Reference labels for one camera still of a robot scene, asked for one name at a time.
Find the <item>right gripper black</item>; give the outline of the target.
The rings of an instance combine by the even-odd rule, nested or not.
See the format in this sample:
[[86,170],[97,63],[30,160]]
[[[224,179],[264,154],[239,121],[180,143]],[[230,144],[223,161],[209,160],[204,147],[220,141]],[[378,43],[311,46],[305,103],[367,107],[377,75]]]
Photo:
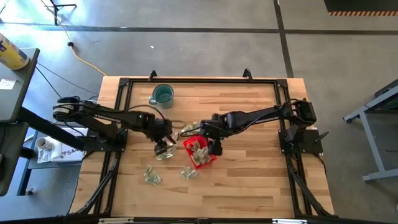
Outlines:
[[220,141],[214,141],[214,139],[221,139],[221,122],[220,120],[201,120],[200,121],[200,134],[207,138],[207,146],[209,149],[212,148],[212,154],[221,156],[223,153],[223,147]]

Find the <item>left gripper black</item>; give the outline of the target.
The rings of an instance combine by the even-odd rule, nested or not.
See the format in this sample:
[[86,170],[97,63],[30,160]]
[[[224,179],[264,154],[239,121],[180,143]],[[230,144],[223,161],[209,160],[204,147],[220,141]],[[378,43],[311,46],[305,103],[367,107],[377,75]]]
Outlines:
[[169,119],[160,119],[156,118],[153,122],[153,125],[150,129],[150,138],[153,141],[158,141],[155,144],[154,152],[155,155],[161,155],[167,152],[167,143],[163,140],[163,138],[167,138],[172,144],[176,144],[176,141],[172,138],[173,133],[172,122]]

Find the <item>red plastic slotted basket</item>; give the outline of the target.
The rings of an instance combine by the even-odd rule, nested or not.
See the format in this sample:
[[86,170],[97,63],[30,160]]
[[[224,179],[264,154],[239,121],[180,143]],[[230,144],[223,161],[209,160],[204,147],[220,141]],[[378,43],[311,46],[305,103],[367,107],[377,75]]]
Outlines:
[[207,153],[207,140],[200,135],[190,137],[183,142],[183,145],[196,169],[205,167],[217,160],[216,156]]

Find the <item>teal enamel mug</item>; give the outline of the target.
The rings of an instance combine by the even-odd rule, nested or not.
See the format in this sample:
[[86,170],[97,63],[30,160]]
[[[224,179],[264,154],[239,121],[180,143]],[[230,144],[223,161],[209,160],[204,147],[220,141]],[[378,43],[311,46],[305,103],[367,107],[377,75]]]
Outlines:
[[158,108],[169,109],[174,104],[174,90],[170,85],[157,85],[149,97],[149,104]]

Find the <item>silver aluminium bar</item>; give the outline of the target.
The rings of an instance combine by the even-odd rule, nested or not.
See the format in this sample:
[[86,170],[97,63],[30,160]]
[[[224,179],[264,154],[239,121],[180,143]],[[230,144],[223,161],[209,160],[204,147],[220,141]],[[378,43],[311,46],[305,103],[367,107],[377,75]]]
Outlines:
[[273,218],[272,224],[308,224],[306,220]]
[[129,224],[134,223],[133,218],[128,217],[114,217],[114,218],[100,218],[98,224]]

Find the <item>white printed paper bag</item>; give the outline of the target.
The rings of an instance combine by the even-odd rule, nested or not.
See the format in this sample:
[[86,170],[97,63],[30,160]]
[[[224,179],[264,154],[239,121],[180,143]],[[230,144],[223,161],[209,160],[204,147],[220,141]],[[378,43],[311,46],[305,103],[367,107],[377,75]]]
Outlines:
[[52,144],[53,148],[51,151],[40,150],[36,147],[38,149],[37,162],[39,164],[46,162],[80,162],[86,154],[54,138],[52,138]]

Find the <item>thick black slanted bar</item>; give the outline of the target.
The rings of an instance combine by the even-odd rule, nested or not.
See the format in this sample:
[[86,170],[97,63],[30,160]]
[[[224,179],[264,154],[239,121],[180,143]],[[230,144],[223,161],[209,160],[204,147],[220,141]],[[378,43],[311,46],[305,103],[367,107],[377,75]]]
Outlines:
[[19,110],[17,120],[28,123],[31,128],[38,132],[44,133],[72,148],[84,150],[82,140],[24,107]]

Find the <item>white paper cup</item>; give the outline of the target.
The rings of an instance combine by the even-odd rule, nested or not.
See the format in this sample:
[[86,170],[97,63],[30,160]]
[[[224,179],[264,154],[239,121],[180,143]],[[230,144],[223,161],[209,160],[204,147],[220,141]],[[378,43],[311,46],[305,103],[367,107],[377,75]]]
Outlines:
[[51,151],[53,148],[52,138],[49,136],[44,138],[38,138],[35,141],[35,147],[37,147],[40,150]]

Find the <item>grey metal table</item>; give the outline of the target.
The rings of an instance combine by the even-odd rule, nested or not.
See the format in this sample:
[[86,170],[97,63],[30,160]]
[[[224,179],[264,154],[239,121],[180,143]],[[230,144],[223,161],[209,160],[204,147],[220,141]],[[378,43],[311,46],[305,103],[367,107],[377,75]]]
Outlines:
[[360,119],[376,162],[377,172],[363,176],[365,183],[398,177],[398,79],[381,88],[374,99],[343,117]]

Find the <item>white paper label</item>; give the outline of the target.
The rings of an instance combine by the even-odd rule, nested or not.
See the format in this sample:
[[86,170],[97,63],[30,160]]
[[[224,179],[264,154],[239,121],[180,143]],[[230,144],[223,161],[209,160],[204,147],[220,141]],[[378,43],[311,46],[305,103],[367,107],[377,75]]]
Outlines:
[[8,80],[5,78],[2,78],[0,80],[0,90],[12,90],[14,88],[15,84],[16,84],[15,80]]

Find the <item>black tripod stand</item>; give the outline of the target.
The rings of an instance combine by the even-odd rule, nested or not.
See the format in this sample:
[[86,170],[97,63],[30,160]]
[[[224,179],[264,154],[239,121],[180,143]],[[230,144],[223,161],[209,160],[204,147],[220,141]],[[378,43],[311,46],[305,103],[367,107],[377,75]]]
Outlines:
[[58,12],[64,7],[74,7],[76,8],[76,4],[56,4],[53,0],[49,0],[52,8],[53,8],[53,16],[54,16],[54,24],[56,26],[60,25],[60,22],[58,21]]

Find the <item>black hazard-striped floor mat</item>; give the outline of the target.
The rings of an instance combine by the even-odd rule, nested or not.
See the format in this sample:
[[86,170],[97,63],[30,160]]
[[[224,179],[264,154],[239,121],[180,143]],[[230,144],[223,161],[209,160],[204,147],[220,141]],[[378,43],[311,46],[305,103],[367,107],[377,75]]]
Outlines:
[[396,16],[398,0],[323,0],[330,16]]

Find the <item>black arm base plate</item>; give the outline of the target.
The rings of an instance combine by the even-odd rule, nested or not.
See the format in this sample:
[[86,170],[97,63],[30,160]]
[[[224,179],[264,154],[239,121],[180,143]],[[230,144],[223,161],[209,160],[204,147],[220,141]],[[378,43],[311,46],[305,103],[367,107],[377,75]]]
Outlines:
[[286,129],[279,130],[280,151],[284,154],[318,154],[323,155],[321,140],[329,132],[319,133],[317,129],[306,129],[291,138]]
[[117,136],[115,140],[107,139],[105,137],[100,137],[97,132],[88,130],[86,136],[77,136],[83,143],[83,150],[87,152],[123,152],[126,148],[127,143],[126,129],[117,131]]

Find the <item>black aluminium table frame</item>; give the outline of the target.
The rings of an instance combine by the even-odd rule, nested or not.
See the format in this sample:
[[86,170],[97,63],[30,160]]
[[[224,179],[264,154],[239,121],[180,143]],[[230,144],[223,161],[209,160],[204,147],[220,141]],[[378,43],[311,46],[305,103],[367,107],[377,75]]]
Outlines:
[[[288,98],[307,96],[301,78],[248,82],[243,78],[167,78],[174,106],[164,115],[190,123],[214,113],[268,108]],[[294,216],[285,156],[280,151],[278,121],[258,124],[222,142],[222,155],[190,180],[181,171],[191,160],[180,147],[159,161],[144,135],[131,132],[122,153],[111,211],[134,218],[292,218]],[[162,181],[144,181],[153,165]]]

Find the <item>black diagonal frame strut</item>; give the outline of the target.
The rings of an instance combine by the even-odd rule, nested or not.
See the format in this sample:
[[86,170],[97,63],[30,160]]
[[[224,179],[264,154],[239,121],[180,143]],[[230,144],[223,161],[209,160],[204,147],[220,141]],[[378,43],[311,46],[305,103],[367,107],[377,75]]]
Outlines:
[[[294,154],[285,155],[295,217],[297,218],[301,215],[313,216],[312,210],[315,211],[318,217],[334,217],[335,215],[329,213],[324,209],[321,203],[316,199],[311,190],[308,188],[305,178],[302,156],[300,154],[296,154],[296,156],[297,157],[294,157]],[[297,185],[300,187],[303,195],[305,213],[302,213],[300,209],[298,191],[296,188]]]

